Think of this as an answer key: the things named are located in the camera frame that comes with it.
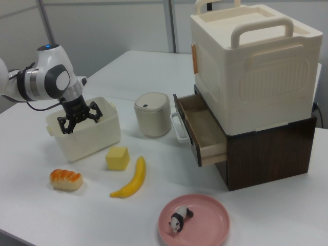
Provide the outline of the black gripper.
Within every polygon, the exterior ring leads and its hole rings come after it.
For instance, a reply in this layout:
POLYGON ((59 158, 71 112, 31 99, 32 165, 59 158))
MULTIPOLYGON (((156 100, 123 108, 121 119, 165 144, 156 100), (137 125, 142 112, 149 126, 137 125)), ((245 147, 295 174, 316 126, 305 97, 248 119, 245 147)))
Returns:
POLYGON ((72 101, 64 101, 61 105, 66 115, 58 117, 57 121, 63 134, 73 133, 76 123, 80 123, 87 118, 98 123, 103 116, 98 104, 92 101, 87 106, 82 95, 72 101))

